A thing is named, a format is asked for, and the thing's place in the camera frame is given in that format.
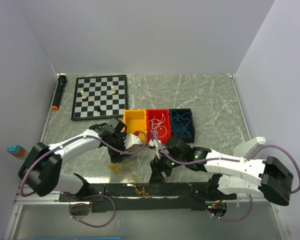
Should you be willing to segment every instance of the black chess piece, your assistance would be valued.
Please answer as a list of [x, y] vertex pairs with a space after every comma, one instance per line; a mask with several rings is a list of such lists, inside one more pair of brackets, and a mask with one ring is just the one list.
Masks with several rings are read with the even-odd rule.
[[100, 106], [96, 106], [96, 111], [97, 111], [98, 113], [100, 113], [100, 112], [101, 112], [101, 108], [100, 108]]

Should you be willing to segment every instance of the yellow bin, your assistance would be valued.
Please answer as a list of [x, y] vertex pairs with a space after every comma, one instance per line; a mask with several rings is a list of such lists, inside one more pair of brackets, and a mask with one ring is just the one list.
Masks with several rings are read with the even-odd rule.
[[[142, 110], [124, 110], [123, 122], [126, 125], [126, 133], [133, 134], [135, 131], [142, 131], [147, 134], [147, 113], [145, 109]], [[142, 143], [145, 143], [145, 136], [140, 133]]]

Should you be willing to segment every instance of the red tray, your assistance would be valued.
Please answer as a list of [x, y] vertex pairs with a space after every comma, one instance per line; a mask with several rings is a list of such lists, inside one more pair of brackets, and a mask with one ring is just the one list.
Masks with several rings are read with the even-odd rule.
[[152, 138], [151, 131], [154, 131], [154, 128], [156, 129], [158, 139], [162, 142], [162, 144], [166, 144], [167, 140], [171, 137], [169, 109], [146, 110], [146, 129], [148, 141], [150, 141]]

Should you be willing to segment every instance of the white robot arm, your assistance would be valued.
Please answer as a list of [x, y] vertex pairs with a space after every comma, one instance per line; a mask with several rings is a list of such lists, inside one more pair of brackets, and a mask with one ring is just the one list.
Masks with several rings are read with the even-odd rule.
[[190, 147], [174, 136], [166, 142], [166, 150], [160, 147], [160, 158], [156, 156], [150, 162], [152, 184], [165, 182], [162, 172], [169, 177], [173, 168], [185, 165], [196, 172], [213, 173], [214, 180], [217, 177], [207, 195], [213, 191], [219, 195], [254, 194], [278, 205], [289, 204], [294, 176], [275, 157], [247, 160], [204, 147]]
[[62, 167], [79, 155], [105, 145], [110, 146], [108, 153], [111, 162], [122, 162], [131, 154], [125, 152], [127, 149], [142, 144], [140, 137], [136, 134], [127, 134], [123, 129], [126, 129], [126, 125], [117, 118], [112, 118], [109, 123], [93, 125], [83, 133], [59, 143], [45, 145], [39, 142], [30, 151], [18, 176], [23, 179], [30, 166], [40, 156], [56, 149], [34, 167], [29, 173], [26, 183], [39, 196], [45, 196], [51, 191], [84, 195], [88, 190], [88, 182], [79, 174], [61, 172]]

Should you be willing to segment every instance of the plastic bin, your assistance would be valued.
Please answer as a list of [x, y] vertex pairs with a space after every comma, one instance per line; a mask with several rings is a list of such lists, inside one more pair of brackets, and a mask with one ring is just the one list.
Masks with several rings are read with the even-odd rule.
[[[126, 133], [133, 134], [135, 131], [143, 131], [147, 133], [146, 110], [124, 110], [123, 122], [126, 125]], [[141, 133], [139, 135], [142, 143], [145, 143], [146, 138]]]
[[147, 136], [148, 141], [152, 138], [151, 135], [151, 126], [156, 128], [158, 139], [162, 142], [162, 144], [166, 144], [167, 140], [171, 137], [171, 125], [170, 125], [170, 115], [169, 115], [169, 109], [147, 109], [146, 110], [146, 130], [147, 130]]
[[190, 108], [169, 109], [171, 135], [186, 143], [195, 142], [195, 126]]

